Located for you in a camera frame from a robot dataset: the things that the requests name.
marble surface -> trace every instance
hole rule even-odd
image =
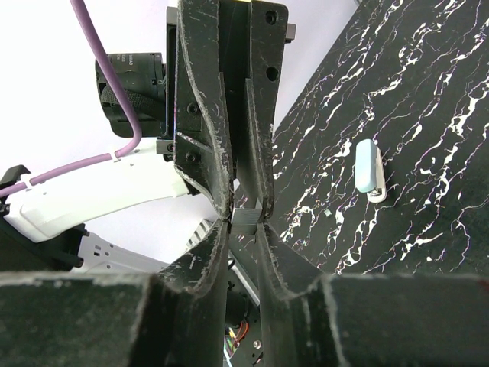
[[[325,272],[489,274],[488,36],[486,0],[363,2],[277,130],[282,240]],[[355,189],[365,138],[381,204]]]

white backdrop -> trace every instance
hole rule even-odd
[[[276,126],[356,9],[354,0],[277,0],[289,7],[296,40],[286,47]],[[176,0],[86,0],[108,53],[165,51],[166,7]],[[94,57],[68,0],[0,1],[0,175],[16,164],[34,174],[126,140],[100,108]],[[202,218],[203,196],[160,200],[87,223],[104,239],[172,262]]]

light blue stapler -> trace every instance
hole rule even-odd
[[[371,139],[357,144],[355,153],[355,186],[366,193],[371,203],[381,203],[387,197],[382,153]]]

cable clip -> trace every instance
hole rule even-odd
[[[22,174],[19,179],[21,182],[25,184],[27,187],[27,190],[32,190],[34,188],[34,185],[31,183],[31,178],[33,177],[33,174]]]
[[[119,162],[121,160],[121,158],[117,158],[117,156],[115,155],[115,149],[113,147],[111,147],[111,150],[108,153],[112,157],[113,162]]]

screw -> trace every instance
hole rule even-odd
[[[192,153],[187,153],[185,155],[185,160],[189,163],[194,163],[197,161],[197,157]]]
[[[196,103],[190,103],[186,110],[190,115],[197,115],[200,112],[199,105],[197,105]]]

